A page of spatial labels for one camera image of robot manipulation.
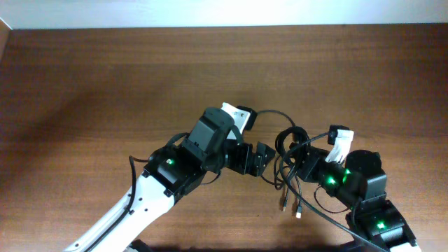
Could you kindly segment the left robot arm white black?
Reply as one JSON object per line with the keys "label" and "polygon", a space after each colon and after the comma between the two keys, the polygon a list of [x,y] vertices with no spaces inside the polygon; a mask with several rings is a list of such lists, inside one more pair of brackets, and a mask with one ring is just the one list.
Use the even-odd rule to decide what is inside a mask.
{"label": "left robot arm white black", "polygon": [[243,106],[223,104],[206,108],[189,132],[174,135],[143,160],[138,175],[129,157],[132,185],[125,195],[67,251],[125,251],[153,221],[203,184],[209,172],[228,168],[241,175],[259,177],[275,156],[263,143],[244,142],[257,113]]}

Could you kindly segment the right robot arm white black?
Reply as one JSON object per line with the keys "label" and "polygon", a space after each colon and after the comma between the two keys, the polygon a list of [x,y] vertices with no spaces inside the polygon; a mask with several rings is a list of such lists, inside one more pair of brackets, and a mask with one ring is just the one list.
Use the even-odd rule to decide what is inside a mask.
{"label": "right robot arm white black", "polygon": [[403,215],[386,198],[387,176],[377,152],[354,150],[345,163],[326,162],[328,151],[306,146],[293,157],[295,174],[304,182],[317,183],[350,212],[345,219],[353,241],[337,251],[420,251],[417,239]]}

